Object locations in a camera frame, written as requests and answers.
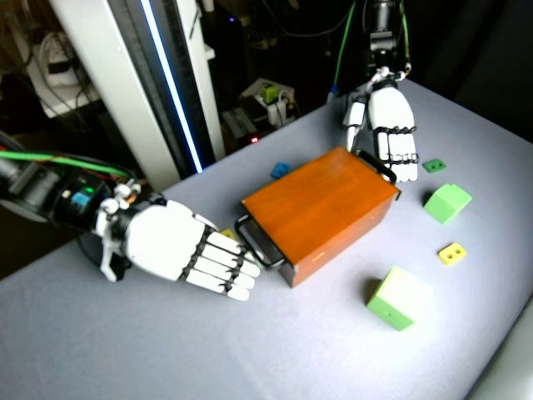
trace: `wooden box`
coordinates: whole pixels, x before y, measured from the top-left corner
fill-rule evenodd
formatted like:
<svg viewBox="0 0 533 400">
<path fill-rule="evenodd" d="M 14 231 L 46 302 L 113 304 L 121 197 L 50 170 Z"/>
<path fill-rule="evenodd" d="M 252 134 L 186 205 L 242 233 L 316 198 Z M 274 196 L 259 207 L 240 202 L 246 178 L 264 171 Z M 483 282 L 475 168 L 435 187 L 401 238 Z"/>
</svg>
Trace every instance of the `wooden box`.
<svg viewBox="0 0 533 400">
<path fill-rule="evenodd" d="M 337 147 L 242 204 L 289 262 L 281 272 L 295 287 L 374 228 L 398 193 Z"/>
</svg>

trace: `gray table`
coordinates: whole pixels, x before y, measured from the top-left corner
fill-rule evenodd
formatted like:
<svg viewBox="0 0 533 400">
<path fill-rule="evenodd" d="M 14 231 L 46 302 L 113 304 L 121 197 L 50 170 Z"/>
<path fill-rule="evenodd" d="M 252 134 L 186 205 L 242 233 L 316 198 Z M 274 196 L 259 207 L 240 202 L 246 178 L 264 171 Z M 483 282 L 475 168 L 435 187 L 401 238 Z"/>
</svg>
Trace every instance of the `gray table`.
<svg viewBox="0 0 533 400">
<path fill-rule="evenodd" d="M 1 399 L 463 398 L 533 292 L 533 146 L 411 82 L 420 170 L 384 222 L 296 289 L 265 272 L 248 302 L 140 270 L 107 282 L 74 244 L 0 282 Z M 221 228 L 239 201 L 344 143 L 344 102 L 321 108 L 168 191 Z M 449 226 L 421 208 L 457 183 L 474 197 Z M 445 267 L 436 251 L 468 256 Z M 434 288 L 396 332 L 365 308 L 393 264 Z"/>
</svg>

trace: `orange wooden box lid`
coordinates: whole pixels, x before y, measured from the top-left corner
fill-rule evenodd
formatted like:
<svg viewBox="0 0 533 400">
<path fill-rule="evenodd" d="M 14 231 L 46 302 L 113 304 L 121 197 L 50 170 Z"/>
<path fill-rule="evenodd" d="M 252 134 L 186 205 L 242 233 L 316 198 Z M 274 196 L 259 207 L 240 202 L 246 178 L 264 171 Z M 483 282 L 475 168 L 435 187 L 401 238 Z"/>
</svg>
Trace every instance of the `orange wooden box lid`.
<svg viewBox="0 0 533 400">
<path fill-rule="evenodd" d="M 242 204 L 296 265 L 398 192 L 358 157 L 337 147 Z"/>
</svg>

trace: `green electronic component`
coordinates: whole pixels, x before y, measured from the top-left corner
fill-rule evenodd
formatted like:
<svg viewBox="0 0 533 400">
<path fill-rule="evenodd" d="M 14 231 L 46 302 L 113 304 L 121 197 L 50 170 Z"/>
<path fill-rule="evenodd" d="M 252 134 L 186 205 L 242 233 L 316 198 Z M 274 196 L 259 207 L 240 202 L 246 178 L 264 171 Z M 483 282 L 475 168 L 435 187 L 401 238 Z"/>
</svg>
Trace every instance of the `green electronic component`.
<svg viewBox="0 0 533 400">
<path fill-rule="evenodd" d="M 422 317 L 430 289 L 406 270 L 394 266 L 366 305 L 398 331 Z"/>
<path fill-rule="evenodd" d="M 429 173 L 438 173 L 439 171 L 442 171 L 446 168 L 446 164 L 444 164 L 439 159 L 435 159 L 428 162 L 424 162 L 422 164 L 422 167 L 424 167 L 424 169 Z"/>
<path fill-rule="evenodd" d="M 268 85 L 261 89 L 261 98 L 266 104 L 275 103 L 280 94 L 280 88 L 275 85 Z"/>
<path fill-rule="evenodd" d="M 439 223 L 447 223 L 472 199 L 457 185 L 446 184 L 438 188 L 427 201 L 424 209 Z"/>
</svg>

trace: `white light strip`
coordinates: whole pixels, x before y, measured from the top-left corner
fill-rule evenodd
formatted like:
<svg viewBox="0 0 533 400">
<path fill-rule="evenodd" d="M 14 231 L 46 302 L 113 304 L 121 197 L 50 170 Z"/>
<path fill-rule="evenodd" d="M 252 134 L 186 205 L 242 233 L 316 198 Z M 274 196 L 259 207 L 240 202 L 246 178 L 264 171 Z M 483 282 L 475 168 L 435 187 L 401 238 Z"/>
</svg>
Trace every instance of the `white light strip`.
<svg viewBox="0 0 533 400">
<path fill-rule="evenodd" d="M 150 0 L 141 0 L 141 5 L 144 15 L 148 21 L 148 27 L 150 28 L 153 42 L 156 45 L 157 56 L 159 57 L 159 62 L 163 68 L 163 73 L 165 74 L 168 87 L 170 88 L 172 100 L 176 106 L 177 115 L 182 121 L 183 132 L 185 133 L 185 139 L 189 145 L 189 150 L 191 150 L 192 160 L 194 161 L 197 171 L 200 173 L 202 171 L 202 165 L 200 164 L 200 159 L 198 158 L 197 149 L 194 147 L 194 142 L 192 141 L 191 130 L 189 129 L 189 124 L 187 123 L 185 113 L 183 112 L 182 101 L 177 94 L 177 85 L 174 82 L 174 77 L 172 76 L 170 65 L 168 64 L 167 54 L 165 53 L 165 48 L 163 47 L 159 30 L 157 29 L 157 23 L 153 15 L 152 5 L 150 4 Z"/>
</svg>

